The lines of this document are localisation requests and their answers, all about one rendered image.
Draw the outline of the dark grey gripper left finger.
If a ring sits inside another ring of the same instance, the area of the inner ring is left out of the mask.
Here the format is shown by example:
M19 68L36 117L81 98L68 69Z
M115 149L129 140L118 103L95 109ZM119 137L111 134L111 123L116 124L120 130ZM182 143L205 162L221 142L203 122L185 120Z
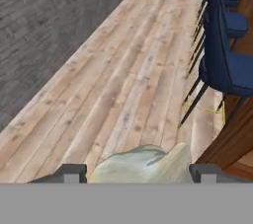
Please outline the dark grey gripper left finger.
M47 184L86 184L85 164L63 164L53 174L33 180L33 183Z

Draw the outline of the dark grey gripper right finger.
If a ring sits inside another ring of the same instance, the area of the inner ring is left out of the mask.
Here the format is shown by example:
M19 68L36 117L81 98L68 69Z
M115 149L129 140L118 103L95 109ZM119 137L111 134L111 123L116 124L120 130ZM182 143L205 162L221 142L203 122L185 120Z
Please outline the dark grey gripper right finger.
M199 184L253 184L253 180L229 175L214 164L191 164L189 171Z

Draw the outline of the pale green garlic bulb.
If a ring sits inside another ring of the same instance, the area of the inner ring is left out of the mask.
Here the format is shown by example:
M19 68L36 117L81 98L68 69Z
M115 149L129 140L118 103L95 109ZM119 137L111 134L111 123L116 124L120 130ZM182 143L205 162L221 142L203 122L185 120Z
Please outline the pale green garlic bulb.
M142 145L116 153L100 163L89 184L191 184L192 164L188 144L180 142L166 152L155 145Z

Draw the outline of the brown wooden dining counter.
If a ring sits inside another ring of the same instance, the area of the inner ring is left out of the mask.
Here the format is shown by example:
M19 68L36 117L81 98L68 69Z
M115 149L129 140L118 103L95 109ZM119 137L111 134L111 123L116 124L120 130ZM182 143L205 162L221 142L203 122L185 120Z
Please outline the brown wooden dining counter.
M224 125L211 145L197 160L197 164L216 164L227 169L253 149L253 112L246 117L240 115L244 106Z

